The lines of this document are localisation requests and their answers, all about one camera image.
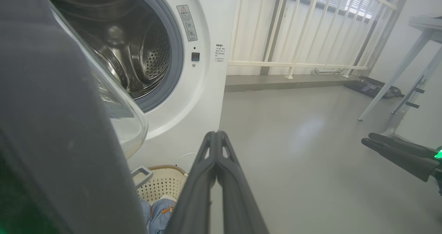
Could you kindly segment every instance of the table leg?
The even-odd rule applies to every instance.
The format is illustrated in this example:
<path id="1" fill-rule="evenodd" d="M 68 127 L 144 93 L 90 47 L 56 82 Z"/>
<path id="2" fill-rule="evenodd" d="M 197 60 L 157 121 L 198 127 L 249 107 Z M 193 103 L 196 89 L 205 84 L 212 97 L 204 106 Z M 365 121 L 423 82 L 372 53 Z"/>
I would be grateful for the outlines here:
<path id="1" fill-rule="evenodd" d="M 422 50 L 422 48 L 425 46 L 425 44 L 430 40 L 431 34 L 433 33 L 432 30 L 424 30 L 422 34 L 419 36 L 418 40 L 414 43 L 413 47 L 410 49 L 410 51 L 407 53 L 401 64 L 396 68 L 396 71 L 394 72 L 392 78 L 390 81 L 385 83 L 385 85 L 382 87 L 382 89 L 379 91 L 379 93 L 374 97 L 374 99 L 371 101 L 371 103 L 368 105 L 368 107 L 363 111 L 361 116 L 358 118 L 359 121 L 362 121 L 364 117 L 371 111 L 371 109 L 374 107 L 374 105 L 379 102 L 379 100 L 382 98 L 382 96 L 387 92 L 388 89 L 393 85 L 393 83 L 399 78 L 399 76 L 404 72 L 405 69 L 410 65 L 410 63 L 413 61 L 413 59 L 418 55 L 418 53 Z"/>

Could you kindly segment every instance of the gray rubber gasket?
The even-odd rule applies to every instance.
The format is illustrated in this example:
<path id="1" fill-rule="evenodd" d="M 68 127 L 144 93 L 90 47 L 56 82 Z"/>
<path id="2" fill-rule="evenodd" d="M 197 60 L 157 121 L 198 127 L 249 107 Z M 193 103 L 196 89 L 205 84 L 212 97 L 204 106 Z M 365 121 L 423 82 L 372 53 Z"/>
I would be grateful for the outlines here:
<path id="1" fill-rule="evenodd" d="M 164 0 L 144 0 L 158 15 L 166 28 L 170 42 L 171 59 L 163 81 L 149 94 L 136 99 L 135 102 L 143 112 L 148 112 L 161 104 L 177 85 L 184 64 L 184 47 L 178 23 Z"/>

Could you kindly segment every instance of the warning label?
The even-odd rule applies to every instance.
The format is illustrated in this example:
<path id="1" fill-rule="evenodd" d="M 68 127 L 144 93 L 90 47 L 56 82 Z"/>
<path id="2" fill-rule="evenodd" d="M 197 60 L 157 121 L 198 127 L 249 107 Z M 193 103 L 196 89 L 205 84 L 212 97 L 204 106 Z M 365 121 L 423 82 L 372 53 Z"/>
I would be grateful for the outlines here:
<path id="1" fill-rule="evenodd" d="M 223 44 L 216 44 L 215 48 L 215 61 L 223 62 L 225 56 L 225 48 Z"/>
<path id="2" fill-rule="evenodd" d="M 195 25 L 193 24 L 192 15 L 189 10 L 189 6 L 179 5 L 176 8 L 178 9 L 178 12 L 180 12 L 181 20 L 183 21 L 184 28 L 186 29 L 188 40 L 189 41 L 198 40 L 198 37 L 196 36 Z"/>

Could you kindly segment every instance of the green light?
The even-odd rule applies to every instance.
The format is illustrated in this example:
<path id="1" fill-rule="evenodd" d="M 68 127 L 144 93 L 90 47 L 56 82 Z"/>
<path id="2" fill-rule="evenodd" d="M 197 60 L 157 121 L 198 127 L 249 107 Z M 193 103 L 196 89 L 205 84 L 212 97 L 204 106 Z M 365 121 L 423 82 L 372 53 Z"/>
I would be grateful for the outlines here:
<path id="1" fill-rule="evenodd" d="M 439 152 L 434 156 L 436 159 L 442 159 L 442 150 L 439 150 Z"/>

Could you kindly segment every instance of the railing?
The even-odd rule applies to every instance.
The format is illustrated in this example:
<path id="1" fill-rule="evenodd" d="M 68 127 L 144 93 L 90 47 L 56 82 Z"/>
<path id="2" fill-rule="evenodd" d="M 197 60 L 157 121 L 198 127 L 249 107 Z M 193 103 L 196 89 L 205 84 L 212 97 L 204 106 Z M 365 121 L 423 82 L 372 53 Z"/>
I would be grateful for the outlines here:
<path id="1" fill-rule="evenodd" d="M 343 76 L 348 77 L 351 69 L 369 68 L 370 57 L 392 13 L 397 10 L 398 2 L 358 0 L 360 3 L 355 9 L 351 5 L 357 0 L 347 0 L 342 10 L 340 6 L 346 1 L 339 0 L 333 10 L 331 0 L 327 0 L 322 9 L 316 6 L 317 0 L 310 0 L 308 9 L 305 4 L 301 6 L 300 1 L 260 0 L 258 15 L 251 17 L 251 13 L 244 12 L 257 9 L 257 4 L 250 5 L 251 1 L 240 0 L 229 66 L 237 66 L 238 69 L 270 67 L 269 74 L 282 74 L 286 78 L 292 78 L 293 74 L 309 74 L 315 68 L 337 69 L 345 70 Z M 368 5 L 363 6 L 363 2 L 368 2 Z M 271 17 L 268 7 L 273 3 L 276 7 L 274 18 L 282 10 L 285 14 L 278 37 L 275 33 L 279 26 L 273 24 L 270 29 L 268 23 Z M 289 20 L 286 16 L 290 10 Z M 273 53 L 270 48 L 272 43 L 275 43 Z"/>

